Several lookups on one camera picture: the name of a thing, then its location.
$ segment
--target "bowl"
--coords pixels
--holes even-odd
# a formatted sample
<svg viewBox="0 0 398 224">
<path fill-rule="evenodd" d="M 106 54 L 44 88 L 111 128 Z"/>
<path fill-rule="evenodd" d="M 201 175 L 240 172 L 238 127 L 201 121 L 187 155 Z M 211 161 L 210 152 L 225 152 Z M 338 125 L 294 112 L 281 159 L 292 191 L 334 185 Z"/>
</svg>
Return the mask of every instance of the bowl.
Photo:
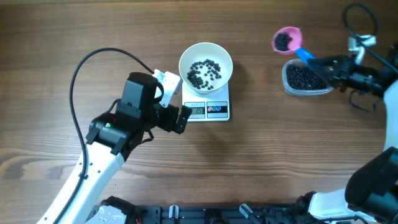
<svg viewBox="0 0 398 224">
<path fill-rule="evenodd" d="M 204 62 L 206 59 L 213 60 L 215 63 L 218 63 L 220 66 L 219 74 L 221 75 L 221 78 L 216 79 L 213 75 L 214 80 L 212 81 L 210 80 L 210 74 L 204 76 L 204 74 L 208 71 L 207 67 L 203 66 L 203 68 L 199 68 L 198 71 L 200 71 L 201 74 L 197 75 L 199 75 L 204 82 L 208 81 L 209 86 L 212 85 L 213 88 L 210 90 L 207 88 L 201 88 L 198 90 L 192 85 L 191 81 L 188 80 L 187 73 L 191 70 L 190 67 L 193 63 Z M 192 45 L 185 50 L 180 58 L 178 68 L 180 70 L 180 76 L 185 82 L 186 86 L 199 94 L 206 95 L 218 91 L 221 89 L 221 87 L 228 83 L 228 80 L 232 75 L 233 63 L 231 56 L 229 56 L 229 53 L 224 48 L 217 44 L 204 42 Z"/>
<path fill-rule="evenodd" d="M 282 69 L 282 81 L 284 83 L 284 87 L 285 87 L 285 92 L 289 95 L 293 95 L 293 96 L 313 96 L 313 95 L 321 95 L 321 94 L 325 94 L 325 93 L 329 93 L 330 91 L 333 90 L 333 87 L 328 86 L 326 89 L 322 89 L 322 90 L 296 90 L 295 88 L 292 88 L 289 83 L 287 82 L 287 67 L 290 65 L 296 65 L 299 67 L 307 67 L 307 65 L 299 58 L 297 59 L 293 59 L 288 61 L 283 69 Z"/>
<path fill-rule="evenodd" d="M 292 40 L 289 42 L 289 44 L 287 46 L 289 48 L 289 50 L 284 51 L 284 52 L 276 49 L 276 47 L 275 47 L 275 38 L 278 36 L 278 34 L 283 33 L 283 32 L 287 33 L 287 35 L 289 35 L 289 37 L 292 38 Z M 303 37 L 301 35 L 301 30 L 299 28 L 284 27 L 275 33 L 274 37 L 272 38 L 271 45 L 272 45 L 272 48 L 274 49 L 274 51 L 276 51 L 282 55 L 292 55 L 295 53 L 295 51 L 297 49 L 301 48 L 302 42 L 303 42 Z"/>
</svg>

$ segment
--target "plastic container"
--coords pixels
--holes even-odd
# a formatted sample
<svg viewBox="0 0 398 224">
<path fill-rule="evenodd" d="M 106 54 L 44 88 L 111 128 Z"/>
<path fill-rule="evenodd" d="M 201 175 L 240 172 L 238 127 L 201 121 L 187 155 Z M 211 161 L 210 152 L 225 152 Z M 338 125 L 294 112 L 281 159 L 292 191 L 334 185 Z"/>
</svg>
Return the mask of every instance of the plastic container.
<svg viewBox="0 0 398 224">
<path fill-rule="evenodd" d="M 287 66 L 289 66 L 291 64 L 299 66 L 299 67 L 307 67 L 306 64 L 299 58 L 290 60 L 284 65 L 284 67 L 282 69 L 282 81 L 284 83 L 285 92 L 287 94 L 293 95 L 293 96 L 314 96 L 314 95 L 325 94 L 325 93 L 328 93 L 333 90 L 333 87 L 331 87 L 331 86 L 328 86 L 326 89 L 323 89 L 323 90 L 296 90 L 296 89 L 292 88 L 287 83 L 287 74 L 286 74 Z"/>
<path fill-rule="evenodd" d="M 192 83 L 188 80 L 187 73 L 191 70 L 190 67 L 194 62 L 202 62 L 206 59 L 214 60 L 215 63 L 220 65 L 221 78 L 214 79 L 212 81 L 210 80 L 211 77 L 209 75 L 206 77 L 204 75 L 200 75 L 203 81 L 208 81 L 210 85 L 213 85 L 214 88 L 210 90 L 207 88 L 201 88 L 198 90 L 197 88 L 193 87 Z M 182 54 L 178 67 L 181 78 L 185 84 L 187 84 L 191 90 L 201 95 L 207 95 L 220 90 L 221 87 L 228 83 L 233 71 L 233 63 L 229 53 L 221 46 L 208 42 L 195 44 L 189 47 Z M 199 71 L 201 71 L 201 74 L 204 74 L 207 72 L 207 68 L 203 66 L 203 68 L 199 69 Z"/>
</svg>

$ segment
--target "digital scale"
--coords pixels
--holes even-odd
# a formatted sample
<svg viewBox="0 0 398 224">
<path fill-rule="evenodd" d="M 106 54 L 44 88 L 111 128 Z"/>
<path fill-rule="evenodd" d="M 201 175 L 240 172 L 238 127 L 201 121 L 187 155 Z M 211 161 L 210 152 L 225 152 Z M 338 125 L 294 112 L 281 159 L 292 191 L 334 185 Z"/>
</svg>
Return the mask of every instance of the digital scale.
<svg viewBox="0 0 398 224">
<path fill-rule="evenodd" d="M 192 108 L 188 122 L 229 120 L 228 83 L 214 93 L 202 95 L 182 84 L 182 105 Z"/>
</svg>

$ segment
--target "scoop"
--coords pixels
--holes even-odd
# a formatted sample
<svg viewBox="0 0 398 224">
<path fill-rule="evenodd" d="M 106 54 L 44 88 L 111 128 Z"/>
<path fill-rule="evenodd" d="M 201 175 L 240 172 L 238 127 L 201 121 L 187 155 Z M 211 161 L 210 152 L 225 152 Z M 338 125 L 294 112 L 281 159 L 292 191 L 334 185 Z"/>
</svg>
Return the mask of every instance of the scoop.
<svg viewBox="0 0 398 224">
<path fill-rule="evenodd" d="M 287 46 L 289 48 L 289 50 L 287 50 L 287 51 L 280 51 L 280 50 L 276 49 L 276 47 L 275 47 L 275 38 L 280 33 L 286 33 L 287 35 L 289 35 L 289 37 L 292 38 L 292 40 L 289 42 L 289 44 Z M 308 64 L 308 60 L 314 59 L 315 57 L 310 52 L 308 52 L 307 50 L 305 50 L 304 48 L 301 47 L 302 42 L 303 42 L 303 38 L 301 35 L 301 30 L 299 28 L 284 27 L 275 33 L 274 38 L 272 38 L 271 45 L 272 45 L 272 48 L 274 49 L 274 51 L 280 53 L 281 55 L 292 55 L 292 54 L 296 53 L 296 55 L 299 58 L 301 58 L 301 60 L 303 60 L 303 62 L 308 67 L 311 68 L 311 66 Z"/>
</svg>

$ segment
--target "pink scoop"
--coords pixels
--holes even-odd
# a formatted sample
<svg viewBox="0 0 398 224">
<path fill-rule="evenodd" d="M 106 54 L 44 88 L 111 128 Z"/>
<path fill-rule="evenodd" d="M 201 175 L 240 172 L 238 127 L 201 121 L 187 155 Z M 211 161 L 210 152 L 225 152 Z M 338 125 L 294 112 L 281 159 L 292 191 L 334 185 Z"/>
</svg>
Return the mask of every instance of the pink scoop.
<svg viewBox="0 0 398 224">
<path fill-rule="evenodd" d="M 283 32 L 287 33 L 289 35 L 289 37 L 292 38 L 292 40 L 289 42 L 289 44 L 287 46 L 289 48 L 289 50 L 287 50 L 285 52 L 277 50 L 275 47 L 275 38 L 278 36 L 278 34 L 283 33 Z M 274 51 L 276 51 L 282 55 L 291 55 L 291 54 L 294 54 L 297 49 L 301 48 L 302 42 L 303 42 L 303 38 L 302 38 L 301 31 L 299 28 L 284 27 L 275 33 L 274 37 L 272 38 L 271 45 L 272 45 L 272 48 L 274 49 Z"/>
</svg>

